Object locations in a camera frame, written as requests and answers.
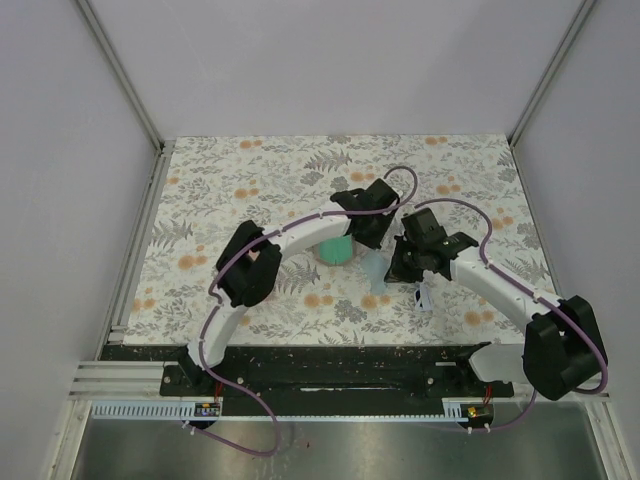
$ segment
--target floral pattern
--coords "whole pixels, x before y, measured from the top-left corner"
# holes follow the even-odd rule
[[[365,187],[391,167],[416,170],[412,203],[448,196],[471,201],[492,219],[489,250],[539,288],[551,279],[503,135],[362,135],[185,137],[176,142],[125,336],[127,344],[184,344],[215,303],[207,287],[215,261],[238,224],[282,225],[325,203],[335,191]],[[406,172],[387,181],[405,194]],[[411,206],[404,207],[410,211]],[[433,210],[450,233],[480,239],[485,226],[460,205]],[[396,216],[383,242],[391,257]],[[234,344],[470,344],[521,342],[486,300],[427,275],[433,310],[418,312],[415,285],[370,294],[359,260],[330,267],[307,251],[280,268],[274,291],[250,309]]]

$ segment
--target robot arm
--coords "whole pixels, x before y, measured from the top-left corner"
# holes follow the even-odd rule
[[[525,336],[524,349],[491,344],[477,350],[469,363],[480,380],[528,381],[545,397],[557,400],[600,372],[591,348],[551,308],[569,317],[606,363],[595,315],[586,300],[578,296],[563,300],[536,289],[506,267],[490,268],[475,240],[464,233],[447,235],[428,208],[403,217],[402,223],[405,231],[396,237],[386,281],[422,281],[425,270],[438,273],[485,298]]]
[[[367,190],[334,194],[331,202],[318,212],[344,211],[344,215],[319,214],[312,220],[300,219],[299,223],[289,224],[290,229],[277,233],[275,230],[263,232],[252,221],[241,224],[218,260],[218,270],[251,241],[270,233],[273,236],[233,262],[219,285],[210,292],[222,299],[221,306],[215,321],[206,329],[205,338],[189,344],[192,361],[202,366],[198,351],[200,342],[204,342],[204,359],[209,366],[222,361],[242,316],[272,291],[283,259],[342,235],[353,235],[359,243],[380,248],[395,210],[386,215],[352,216],[349,212],[379,210],[398,200],[398,195],[384,181],[377,180]],[[524,351],[521,345],[479,346],[470,358],[470,364],[480,380],[529,381],[542,395],[555,400],[599,372],[591,350],[540,302],[542,297],[559,307],[605,356],[593,311],[585,300],[573,297],[565,301],[545,291],[537,292],[534,286],[509,272],[512,278],[535,291],[538,299],[524,295],[494,270],[485,267],[475,240],[464,233],[447,235],[428,208],[404,216],[402,223],[405,232],[396,237],[386,281],[421,282],[425,270],[441,274],[484,297],[525,334]]]
[[[387,214],[350,216],[349,211],[374,211],[390,207],[400,200],[398,194],[383,180],[376,180],[366,190],[357,189],[338,192],[317,212],[317,218],[304,221],[305,215],[289,223],[289,229],[259,228],[253,221],[242,223],[222,252],[216,263],[220,271],[231,259],[251,241],[262,236],[277,234],[260,242],[255,250],[244,255],[228,270],[213,291],[209,293],[221,299],[216,319],[207,329],[203,351],[209,366],[218,365],[224,358],[224,351],[231,335],[249,307],[263,301],[273,290],[280,263],[291,255],[332,238],[352,235],[353,238],[370,248],[379,249],[395,215],[395,210]],[[334,212],[324,216],[323,213]],[[202,367],[199,357],[200,339],[188,345],[192,361]]]

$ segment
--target metal frame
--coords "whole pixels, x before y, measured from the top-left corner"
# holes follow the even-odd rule
[[[153,148],[156,149],[156,152],[160,152],[162,150],[164,140],[153,124],[153,121],[151,120],[147,109],[144,107],[144,104],[140,101],[140,97],[138,96],[138,93],[131,83],[127,72],[124,70],[120,59],[116,55],[115,50],[111,45],[111,42],[109,41],[109,37],[102,27],[102,24],[100,23],[100,20],[98,19],[98,16],[96,15],[95,10],[91,5],[91,2],[89,0],[73,0],[73,3],[76,5],[78,11],[82,15],[82,18],[89,32],[98,45],[98,48],[105,56],[109,68],[120,84],[122,93],[129,102],[129,105],[131,105],[131,108],[133,108],[133,111],[138,117],[138,120],[140,121],[140,124],[142,125],[147,138],[153,145]]]
[[[100,357],[103,345],[121,341],[124,337],[125,326],[123,324],[126,324],[124,312],[131,307],[131,302],[133,301],[131,291],[136,288],[134,280],[140,277],[140,272],[142,271],[142,260],[151,237],[153,219],[160,205],[162,185],[164,185],[164,180],[167,176],[174,145],[175,142],[165,143],[162,152],[156,155],[155,164],[149,174],[142,203],[138,207],[138,213],[136,214],[135,227],[131,233],[125,258],[118,273],[117,286],[107,310],[94,356],[96,360]]]
[[[529,97],[524,110],[520,114],[520,118],[518,118],[518,121],[516,122],[516,126],[508,136],[509,145],[512,149],[515,148],[515,146],[520,141],[520,138],[527,128],[527,125],[531,121],[531,118],[537,111],[542,100],[545,98],[549,87],[551,86],[553,80],[557,77],[558,72],[560,71],[567,58],[567,55],[571,51],[571,48],[575,44],[578,36],[580,35],[580,32],[586,25],[587,20],[591,17],[591,14],[593,13],[594,8],[597,4],[598,0],[583,0],[578,7],[578,10],[571,19],[569,27],[562,37],[560,44],[556,48],[556,51],[551,57],[551,60],[549,61],[547,67],[545,68],[542,77],[538,81],[536,87],[533,89],[531,97]]]
[[[72,0],[77,7],[88,30],[94,37],[100,51],[105,56],[110,69],[122,88],[131,108],[138,117],[146,136],[156,149],[155,165],[149,176],[143,201],[136,216],[136,226],[131,234],[126,256],[120,269],[118,287],[116,288],[111,303],[100,343],[96,351],[96,360],[99,358],[102,346],[106,343],[120,343],[124,336],[126,318],[124,312],[130,307],[132,301],[131,291],[135,289],[135,280],[142,269],[142,259],[146,245],[151,235],[153,219],[160,201],[161,185],[169,168],[170,158],[173,153],[173,143],[165,143],[150,118],[144,104],[140,100],[129,76],[113,48],[104,28],[102,27],[90,0]],[[519,168],[515,147],[521,139],[529,122],[544,100],[549,87],[557,77],[564,64],[568,53],[575,44],[581,30],[593,13],[598,0],[583,0],[573,19],[571,20],[560,44],[549,61],[538,84],[531,94],[525,108],[520,115],[513,131],[508,136],[509,145]],[[526,179],[522,179],[525,196],[529,196]],[[529,203],[534,222],[537,214]],[[547,260],[548,244],[542,232],[538,232],[542,249]],[[553,270],[551,262],[547,262],[551,270],[551,278],[558,291],[561,286],[558,276]],[[69,400],[64,404],[58,423],[57,443],[50,452],[48,458],[51,462],[43,470],[42,478],[53,480],[69,479],[73,473],[77,454],[83,438],[84,430],[92,404],[95,400],[131,400],[138,402],[154,402],[160,398],[158,394],[159,383],[162,381],[163,369],[167,363],[163,362],[83,362],[77,372],[71,387]],[[528,398],[527,388],[516,389],[516,396],[512,399],[498,399],[498,402],[522,402]],[[181,398],[176,401],[206,400],[204,398]],[[468,403],[474,399],[448,399],[453,403]],[[594,397],[581,397],[568,395],[561,401],[579,402],[584,404],[596,438],[602,461],[607,475],[612,479],[637,480],[637,473],[633,469],[629,451],[620,435],[620,429],[611,409],[609,397],[606,394]]]

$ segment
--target white wall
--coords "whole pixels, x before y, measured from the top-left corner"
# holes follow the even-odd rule
[[[36,478],[153,152],[69,0],[0,2],[0,476]]]
[[[509,132],[579,0],[93,0],[160,133]]]
[[[600,2],[517,153],[563,293],[592,302],[640,452],[640,4]]]

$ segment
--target table surface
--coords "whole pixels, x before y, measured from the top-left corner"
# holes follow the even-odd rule
[[[435,197],[470,201],[492,218],[489,252],[544,289],[552,283],[538,235],[503,135],[361,135],[184,137],[176,142],[124,343],[184,344],[197,335],[215,301],[206,293],[215,261],[238,224],[282,225],[335,191],[368,186],[391,167],[407,165],[420,185],[410,205]],[[388,183],[411,190],[397,172]],[[449,234],[481,239],[473,211],[433,208]],[[393,251],[396,218],[383,242]],[[358,246],[344,266],[319,263],[310,251],[280,268],[275,290],[241,320],[233,344],[473,344],[522,342],[486,300],[428,274],[431,312],[417,312],[415,286],[392,284],[371,295]]]

